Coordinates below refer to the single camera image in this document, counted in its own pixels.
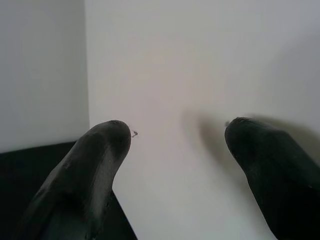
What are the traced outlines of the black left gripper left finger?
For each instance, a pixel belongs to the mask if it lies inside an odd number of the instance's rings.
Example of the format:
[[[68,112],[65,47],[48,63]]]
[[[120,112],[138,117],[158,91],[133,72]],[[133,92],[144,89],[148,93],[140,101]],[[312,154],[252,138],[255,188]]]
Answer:
[[[99,123],[81,136],[31,199],[13,240],[96,240],[131,140],[121,120]]]

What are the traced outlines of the white plastic children table top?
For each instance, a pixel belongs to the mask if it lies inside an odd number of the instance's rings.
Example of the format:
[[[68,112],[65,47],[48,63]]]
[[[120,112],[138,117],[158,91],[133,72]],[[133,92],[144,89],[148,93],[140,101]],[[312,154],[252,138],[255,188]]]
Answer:
[[[320,0],[85,0],[85,19],[89,123],[137,132],[113,189],[138,240],[276,240],[225,125],[320,159]]]

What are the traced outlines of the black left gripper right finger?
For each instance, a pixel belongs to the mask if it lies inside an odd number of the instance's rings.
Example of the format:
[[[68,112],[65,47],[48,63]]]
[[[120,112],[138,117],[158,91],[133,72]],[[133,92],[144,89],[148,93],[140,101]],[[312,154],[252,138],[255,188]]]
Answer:
[[[284,130],[249,117],[226,125],[228,150],[277,240],[320,240],[320,165]]]

